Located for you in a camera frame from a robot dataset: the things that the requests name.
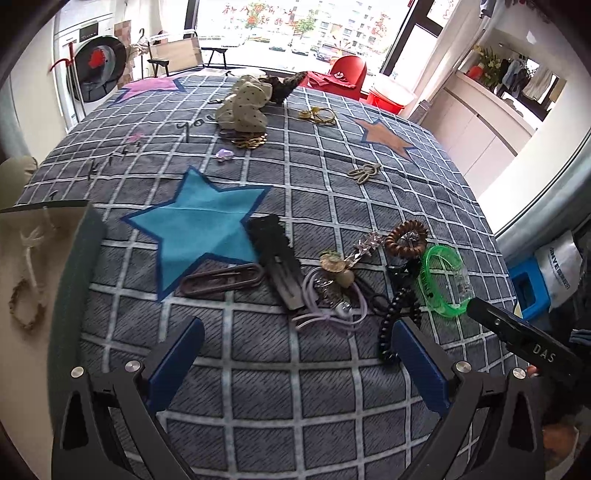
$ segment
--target spiral hair tie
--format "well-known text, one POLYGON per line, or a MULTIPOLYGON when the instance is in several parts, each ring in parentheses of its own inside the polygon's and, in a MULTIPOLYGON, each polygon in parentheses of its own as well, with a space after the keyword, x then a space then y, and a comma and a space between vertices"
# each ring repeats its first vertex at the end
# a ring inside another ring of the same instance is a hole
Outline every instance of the spiral hair tie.
POLYGON ((357 297, 359 298, 359 307, 361 308, 361 318, 359 320, 353 320, 352 315, 350 320, 345 320, 337 316, 337 313, 323 313, 315 301, 315 290, 314 290, 314 280, 317 278, 318 274, 322 271, 322 268, 317 267, 311 270, 301 285, 304 303, 306 307, 310 311, 310 313, 305 313, 303 315, 298 315, 292 319, 292 322, 295 324, 296 330, 302 330, 303 327, 306 325, 310 325, 315 322, 326 322, 329 327, 334 330, 340 336, 344 336, 346 338, 353 335, 353 332, 358 330, 361 327, 363 320, 367 316, 368 312, 368 304, 365 301, 364 296, 362 295, 359 287, 353 283, 351 286, 357 297))

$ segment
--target gold bracelet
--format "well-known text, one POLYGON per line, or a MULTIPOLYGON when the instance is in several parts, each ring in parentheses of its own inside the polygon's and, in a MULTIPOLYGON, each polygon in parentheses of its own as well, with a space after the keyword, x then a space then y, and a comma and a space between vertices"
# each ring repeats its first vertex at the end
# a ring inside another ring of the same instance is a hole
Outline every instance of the gold bracelet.
POLYGON ((302 120, 309 120, 315 124, 320 125, 336 125, 336 113, 332 108, 313 106, 311 110, 303 110, 299 113, 302 120), (322 117, 319 115, 321 111, 332 113, 330 117, 322 117))

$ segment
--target paper clip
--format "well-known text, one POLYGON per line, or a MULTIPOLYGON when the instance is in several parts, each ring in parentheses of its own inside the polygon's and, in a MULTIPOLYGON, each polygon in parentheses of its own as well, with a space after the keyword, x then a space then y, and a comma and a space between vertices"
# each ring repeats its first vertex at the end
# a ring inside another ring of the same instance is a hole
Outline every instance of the paper clip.
POLYGON ((259 264, 249 263, 188 275, 181 280, 178 289, 185 297, 196 298, 206 293, 256 287, 263 276, 264 270, 259 264))

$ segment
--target hanging clothes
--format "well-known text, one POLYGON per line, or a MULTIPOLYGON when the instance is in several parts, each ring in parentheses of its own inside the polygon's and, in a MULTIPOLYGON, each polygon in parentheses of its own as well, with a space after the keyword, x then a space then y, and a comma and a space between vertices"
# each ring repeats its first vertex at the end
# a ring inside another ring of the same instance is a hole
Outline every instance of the hanging clothes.
POLYGON ((492 17, 496 0, 480 0, 480 15, 478 18, 492 17))
POLYGON ((535 71, 534 76, 531 78, 529 84, 523 89, 523 94, 527 98, 531 98, 536 102, 542 98, 544 92, 550 86, 552 82, 552 72, 546 67, 540 65, 535 71))
POLYGON ((505 85, 509 90, 513 87, 513 83, 515 82, 515 77, 517 73, 525 68, 525 64, 521 59, 515 59, 509 65, 507 73, 503 77, 503 85, 505 85))
POLYGON ((530 77, 528 76, 527 69, 523 68, 517 72, 515 75, 515 79, 513 80, 513 85, 509 90, 509 93, 513 98, 517 98, 521 91, 529 84, 530 77))

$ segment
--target washing machine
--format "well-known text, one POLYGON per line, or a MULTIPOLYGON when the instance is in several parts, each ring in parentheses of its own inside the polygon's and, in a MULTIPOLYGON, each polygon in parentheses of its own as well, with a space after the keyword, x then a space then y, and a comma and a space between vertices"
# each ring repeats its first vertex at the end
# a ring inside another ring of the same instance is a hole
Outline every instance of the washing machine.
POLYGON ((70 43, 73 44, 80 86, 80 92, 72 88, 65 63, 56 66, 57 96, 68 130, 117 93, 117 81, 125 70, 127 53, 125 46, 113 36, 112 5, 112 0, 78 0, 67 4, 56 15, 54 58, 69 59, 70 43))

